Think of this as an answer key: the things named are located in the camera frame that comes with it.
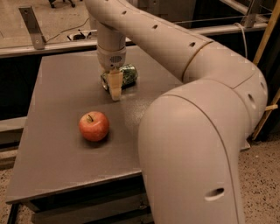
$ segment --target speckled floor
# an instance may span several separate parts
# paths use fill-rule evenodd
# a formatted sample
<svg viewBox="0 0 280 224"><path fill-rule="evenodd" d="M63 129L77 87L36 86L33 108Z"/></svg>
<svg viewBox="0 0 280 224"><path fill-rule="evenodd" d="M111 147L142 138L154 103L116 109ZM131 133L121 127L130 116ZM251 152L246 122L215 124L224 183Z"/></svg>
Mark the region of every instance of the speckled floor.
<svg viewBox="0 0 280 224"><path fill-rule="evenodd" d="M55 9L52 9L48 0L1 0L0 48L32 45L18 9L22 6L32 6L45 39L50 40L48 43L67 42L69 41L68 34L77 32L78 29L90 30L89 23L86 22L88 12L85 4L80 0L73 1L76 4L75 8L72 8L68 1L63 3L62 0L57 0L54 2Z"/></svg>
<svg viewBox="0 0 280 224"><path fill-rule="evenodd" d="M4 203L16 150L0 153L0 224L7 223L11 206ZM280 133L251 145L240 154L241 194L246 224L280 223ZM17 223L31 223L32 211L20 206Z"/></svg>

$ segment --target gray table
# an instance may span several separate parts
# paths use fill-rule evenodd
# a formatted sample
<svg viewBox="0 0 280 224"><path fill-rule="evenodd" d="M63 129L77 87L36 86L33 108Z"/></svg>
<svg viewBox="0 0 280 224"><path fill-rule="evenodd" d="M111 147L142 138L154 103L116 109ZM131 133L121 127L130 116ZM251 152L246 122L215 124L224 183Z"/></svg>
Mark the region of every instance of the gray table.
<svg viewBox="0 0 280 224"><path fill-rule="evenodd" d="M137 68L138 80L113 102L102 88L96 51L42 59L7 203L24 203L46 217L53 207L43 204L53 195L141 177L138 124L152 101L181 83L137 46L128 47L126 62ZM110 121L108 136L99 143L88 142L78 129L81 116L91 110Z"/></svg>

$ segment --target can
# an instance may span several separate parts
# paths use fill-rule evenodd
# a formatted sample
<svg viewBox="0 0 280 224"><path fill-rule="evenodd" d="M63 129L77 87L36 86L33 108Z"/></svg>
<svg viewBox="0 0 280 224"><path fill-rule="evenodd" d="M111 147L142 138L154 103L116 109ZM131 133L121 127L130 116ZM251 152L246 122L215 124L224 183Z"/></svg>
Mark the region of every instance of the can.
<svg viewBox="0 0 280 224"><path fill-rule="evenodd" d="M122 88L130 87L136 83L137 69L132 64L121 66L119 69L123 73ZM101 82L105 90L109 90L107 78L108 73L103 73L101 75Z"/></svg>

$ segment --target table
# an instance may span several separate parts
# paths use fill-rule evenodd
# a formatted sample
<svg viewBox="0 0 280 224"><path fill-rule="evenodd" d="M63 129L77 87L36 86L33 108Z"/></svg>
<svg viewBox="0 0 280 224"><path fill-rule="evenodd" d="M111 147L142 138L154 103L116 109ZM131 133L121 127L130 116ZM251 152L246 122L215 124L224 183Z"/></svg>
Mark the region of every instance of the table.
<svg viewBox="0 0 280 224"><path fill-rule="evenodd" d="M181 82L137 46L127 47L126 63L138 71L136 85L112 101L96 51L43 57L6 196L8 204L34 211L33 222L151 221L138 125L148 106ZM78 129L81 116L92 110L110 121L99 143L88 142Z"/></svg>

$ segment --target apple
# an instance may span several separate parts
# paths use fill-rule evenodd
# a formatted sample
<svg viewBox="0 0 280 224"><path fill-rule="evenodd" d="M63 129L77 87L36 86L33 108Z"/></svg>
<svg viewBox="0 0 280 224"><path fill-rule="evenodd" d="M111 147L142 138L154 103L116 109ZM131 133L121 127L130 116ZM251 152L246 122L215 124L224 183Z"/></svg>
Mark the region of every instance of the apple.
<svg viewBox="0 0 280 224"><path fill-rule="evenodd" d="M102 140L109 132L109 120L99 111L83 115L79 121L80 133L91 142Z"/></svg>

